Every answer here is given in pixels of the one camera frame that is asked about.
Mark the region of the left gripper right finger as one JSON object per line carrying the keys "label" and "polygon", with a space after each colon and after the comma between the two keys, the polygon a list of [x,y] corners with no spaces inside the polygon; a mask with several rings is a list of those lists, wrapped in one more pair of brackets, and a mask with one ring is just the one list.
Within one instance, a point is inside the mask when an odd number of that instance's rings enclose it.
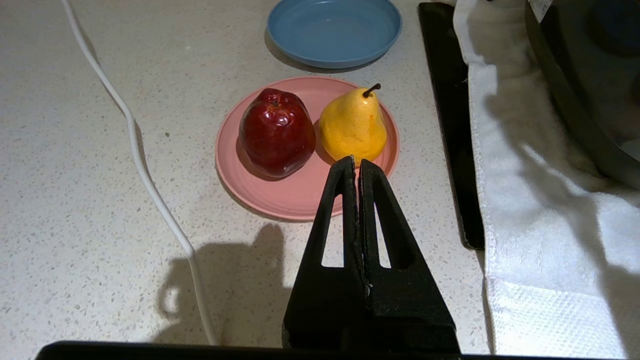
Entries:
{"label": "left gripper right finger", "polygon": [[457,327],[386,174],[363,160],[359,220],[366,324],[377,350],[458,354]]}

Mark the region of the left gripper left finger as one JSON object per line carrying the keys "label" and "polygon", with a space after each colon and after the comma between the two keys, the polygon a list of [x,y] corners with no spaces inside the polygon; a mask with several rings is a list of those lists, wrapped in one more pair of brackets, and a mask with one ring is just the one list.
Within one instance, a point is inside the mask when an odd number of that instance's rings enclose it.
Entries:
{"label": "left gripper left finger", "polygon": [[[370,289],[365,236],[358,206],[355,161],[331,166],[282,323],[282,344],[292,349],[371,351]],[[343,266],[322,260],[337,196],[342,196]]]}

